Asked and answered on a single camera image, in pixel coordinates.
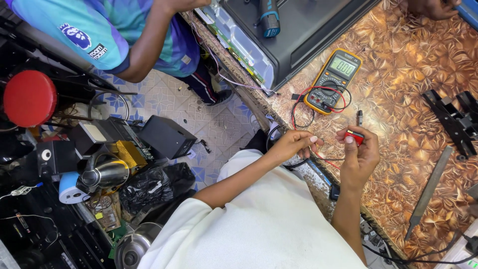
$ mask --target white shirt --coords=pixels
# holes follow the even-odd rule
[[[227,178],[261,154],[241,150],[221,169]],[[307,184],[277,167],[226,206],[189,198],[173,213],[140,269],[366,268],[321,214]]]

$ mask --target black speaker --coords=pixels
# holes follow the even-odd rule
[[[139,137],[168,159],[187,154],[197,138],[171,119],[151,116]]]
[[[36,154],[40,177],[76,171],[77,159],[73,141],[54,140],[38,143]]]

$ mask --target electric kettle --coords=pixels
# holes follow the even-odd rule
[[[126,162],[110,152],[95,152],[88,160],[81,180],[90,188],[105,189],[123,184],[129,175],[130,169]]]

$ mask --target marble-patterned countertop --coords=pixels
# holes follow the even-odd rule
[[[191,13],[205,43],[229,68],[235,79],[255,85],[215,37]],[[460,17],[433,22],[405,17],[394,2],[385,0],[350,28],[328,49],[291,78],[280,96],[267,98],[259,90],[251,94],[284,127],[292,128],[292,93],[309,87],[330,53],[344,48],[362,58],[363,64],[349,90],[352,104],[340,114],[315,115],[307,128],[324,139],[323,157],[343,157],[335,131],[355,124],[361,106],[364,127],[380,139],[381,162],[366,184],[362,210],[373,220],[392,247],[405,257],[444,248],[456,229],[465,231],[475,220],[475,201],[466,190],[478,183],[477,157],[466,162],[450,158],[427,210],[411,238],[404,240],[408,220],[443,148],[451,139],[425,103],[421,93],[435,89],[442,97],[465,90],[478,97],[478,34]],[[297,123],[310,121],[311,110],[299,104]],[[323,163],[330,176],[340,181],[339,170]],[[431,255],[438,260],[443,254]],[[433,265],[414,264],[420,268]]]

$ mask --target person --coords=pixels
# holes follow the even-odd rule
[[[230,90],[213,90],[191,26],[178,14],[211,0],[6,2],[31,26],[118,78],[138,83],[154,68],[188,84],[209,106],[232,97]]]
[[[363,134],[363,144],[344,137],[347,129]],[[324,142],[308,131],[287,131],[264,155],[236,153],[217,183],[180,204],[138,268],[366,268],[360,198],[380,161],[378,137],[348,126],[336,139],[345,144],[345,161],[331,223],[307,184],[280,166],[297,152],[309,157]]]
[[[458,14],[453,10],[461,4],[461,0],[448,0],[442,4],[441,0],[404,0],[401,2],[402,9],[408,10],[414,15],[423,15],[434,21],[448,20]]]

